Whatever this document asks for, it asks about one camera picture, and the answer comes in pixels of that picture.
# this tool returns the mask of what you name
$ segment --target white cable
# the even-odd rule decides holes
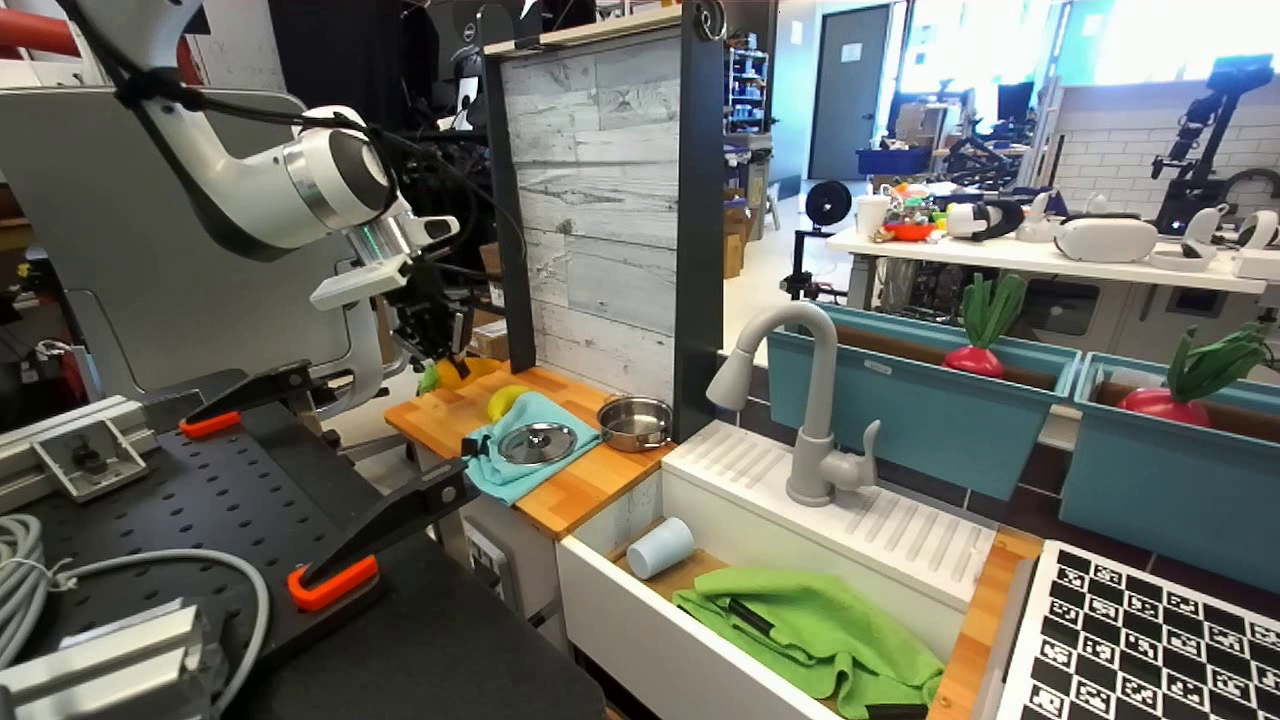
[[[228,689],[213,703],[214,715],[222,715],[232,709],[235,691],[243,689],[255,658],[262,651],[269,621],[271,621],[269,586],[250,565],[243,565],[241,557],[214,553],[214,547],[156,547],[156,553],[109,557],[109,561],[96,561],[96,565],[81,565],[81,569],[66,569],[58,578],[85,580],[85,578],[101,578],[101,571],[114,571],[114,569],[136,569],[136,565],[186,565],[186,561],[213,561],[213,565],[235,569],[250,586],[250,598],[255,598],[255,621],[250,621],[249,647],[243,647]]]

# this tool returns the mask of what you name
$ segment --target window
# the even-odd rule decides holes
[[[1063,84],[1208,79],[1217,57],[1280,57],[1277,0],[1077,0]]]

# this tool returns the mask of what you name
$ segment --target gray faucet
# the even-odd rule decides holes
[[[809,400],[803,426],[797,433],[787,497],[797,503],[828,503],[844,487],[874,483],[874,437],[880,420],[865,428],[865,458],[833,451],[833,405],[837,405],[837,323],[809,301],[787,301],[754,316],[741,336],[733,357],[709,386],[709,400],[741,413],[747,405],[750,357],[759,341],[778,323],[803,323],[811,333],[811,369],[809,369]]]

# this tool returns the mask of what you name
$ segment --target shelf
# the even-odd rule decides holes
[[[833,249],[852,256],[880,256],[880,262],[920,262],[920,265],[964,265],[964,269],[1013,269],[1030,276],[1080,276],[1080,281],[1111,281],[1111,285],[1161,285],[1161,288],[1201,288],[1201,293],[1231,293],[1231,297],[1261,297],[1261,281],[1235,276],[1235,256],[1217,253],[1208,269],[1152,269],[1152,265],[1080,265],[1063,262],[1052,243],[1034,242],[933,242],[933,243],[872,243],[858,242],[857,230],[839,231]]]
[[[644,34],[662,34],[662,27],[678,27],[678,8],[655,8],[655,14],[644,14],[644,18],[594,22],[594,26],[543,34],[540,48],[607,46],[607,40],[628,40],[628,36],[644,36]],[[518,51],[525,48],[515,48],[511,40],[484,46],[484,57],[518,57]]]

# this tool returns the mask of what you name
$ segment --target green towel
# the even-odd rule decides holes
[[[945,659],[837,578],[720,569],[675,605],[839,715],[926,703]]]

